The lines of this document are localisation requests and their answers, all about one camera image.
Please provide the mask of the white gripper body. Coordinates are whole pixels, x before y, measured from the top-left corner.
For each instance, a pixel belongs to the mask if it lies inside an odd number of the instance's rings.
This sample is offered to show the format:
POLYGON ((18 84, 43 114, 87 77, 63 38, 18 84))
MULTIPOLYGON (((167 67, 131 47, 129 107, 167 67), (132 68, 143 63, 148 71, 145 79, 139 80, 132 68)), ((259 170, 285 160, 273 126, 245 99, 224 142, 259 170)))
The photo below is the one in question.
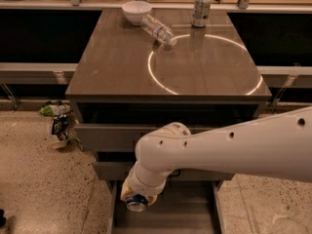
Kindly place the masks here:
POLYGON ((125 180, 133 189, 134 195, 139 194, 147 198, 153 195, 158 196, 163 191, 167 177, 171 173, 172 171, 151 172, 141 164, 135 163, 125 180))

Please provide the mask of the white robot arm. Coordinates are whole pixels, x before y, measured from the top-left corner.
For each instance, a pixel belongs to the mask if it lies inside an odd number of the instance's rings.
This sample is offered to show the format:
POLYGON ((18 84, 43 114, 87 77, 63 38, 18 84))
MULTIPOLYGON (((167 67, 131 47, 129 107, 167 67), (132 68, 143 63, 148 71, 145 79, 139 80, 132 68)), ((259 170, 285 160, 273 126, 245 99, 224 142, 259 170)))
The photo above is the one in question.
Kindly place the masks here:
POLYGON ((312 181, 312 107, 193 134, 178 122, 143 136, 121 200, 141 212, 175 170, 312 181))

